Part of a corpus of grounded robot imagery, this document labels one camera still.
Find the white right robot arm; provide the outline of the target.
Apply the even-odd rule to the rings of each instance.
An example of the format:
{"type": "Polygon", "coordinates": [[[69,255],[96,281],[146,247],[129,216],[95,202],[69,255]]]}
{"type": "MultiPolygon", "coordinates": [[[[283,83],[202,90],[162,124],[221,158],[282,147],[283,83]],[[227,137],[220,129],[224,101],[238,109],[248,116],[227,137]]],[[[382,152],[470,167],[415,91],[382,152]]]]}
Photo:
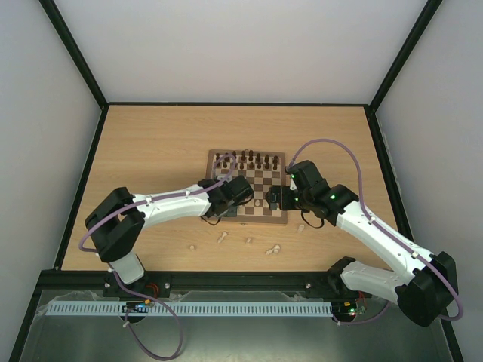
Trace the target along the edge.
{"type": "Polygon", "coordinates": [[[350,290],[395,303],[417,325],[429,326],[457,299],[457,269],[446,252],[434,254],[387,225],[346,186],[328,185],[311,161],[287,169],[291,184],[272,186],[266,200],[272,209],[312,212],[322,222],[347,232],[378,255],[389,269],[344,257],[331,267],[329,286],[337,295],[350,290]]]}

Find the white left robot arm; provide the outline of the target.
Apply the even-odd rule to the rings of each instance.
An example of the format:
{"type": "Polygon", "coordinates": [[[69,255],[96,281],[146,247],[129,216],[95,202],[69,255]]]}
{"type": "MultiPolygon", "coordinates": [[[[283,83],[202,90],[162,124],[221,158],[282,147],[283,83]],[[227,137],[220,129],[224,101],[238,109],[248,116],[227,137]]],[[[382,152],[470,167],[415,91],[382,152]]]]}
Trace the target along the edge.
{"type": "Polygon", "coordinates": [[[130,285],[145,273],[133,251],[139,234],[151,226],[184,217],[221,218],[231,206],[249,201],[254,190],[243,176],[231,180],[203,179],[174,192],[131,194],[112,191],[85,220],[94,253],[130,285]]]}

